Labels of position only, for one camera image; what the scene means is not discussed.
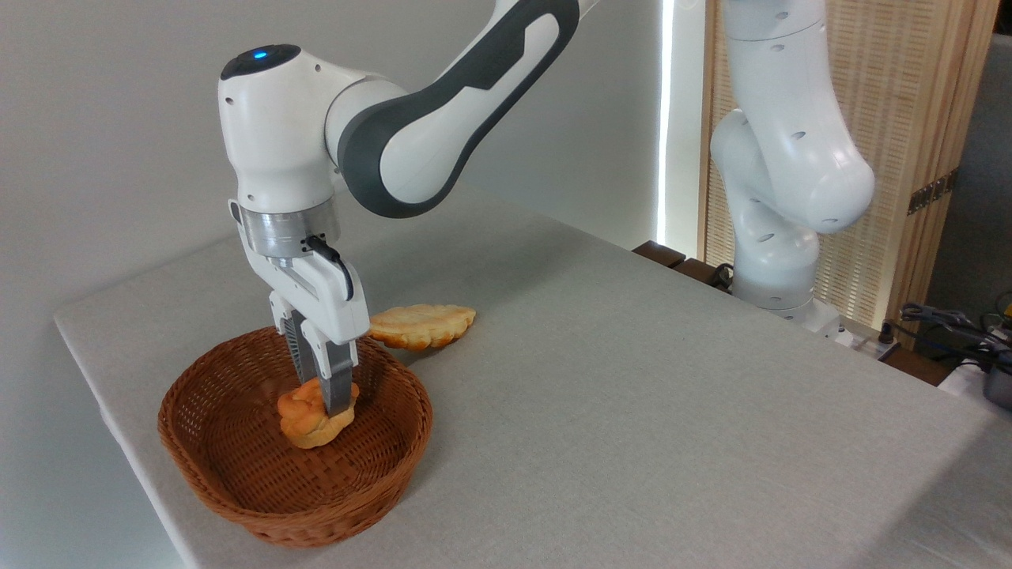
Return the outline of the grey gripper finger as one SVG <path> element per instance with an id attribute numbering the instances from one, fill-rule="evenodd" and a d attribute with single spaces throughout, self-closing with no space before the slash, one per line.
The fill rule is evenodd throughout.
<path id="1" fill-rule="evenodd" d="M 306 335 L 301 330 L 301 324 L 306 321 L 306 318 L 278 292 L 272 291 L 270 293 L 269 303 L 276 331 L 285 338 L 300 384 L 306 384 L 311 379 L 317 378 L 315 354 L 306 339 Z"/>
<path id="2" fill-rule="evenodd" d="M 303 382 L 316 378 L 329 416 L 336 416 L 351 406 L 353 369 L 357 365 L 354 340 L 336 345 L 315 325 L 303 321 Z"/>

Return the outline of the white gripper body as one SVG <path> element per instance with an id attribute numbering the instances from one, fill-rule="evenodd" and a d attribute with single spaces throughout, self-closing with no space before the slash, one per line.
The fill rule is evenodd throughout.
<path id="1" fill-rule="evenodd" d="M 353 266 L 334 262 L 339 235 L 332 199 L 292 213 L 258 213 L 232 199 L 249 266 L 326 338 L 351 342 L 370 327 L 364 288 Z"/>

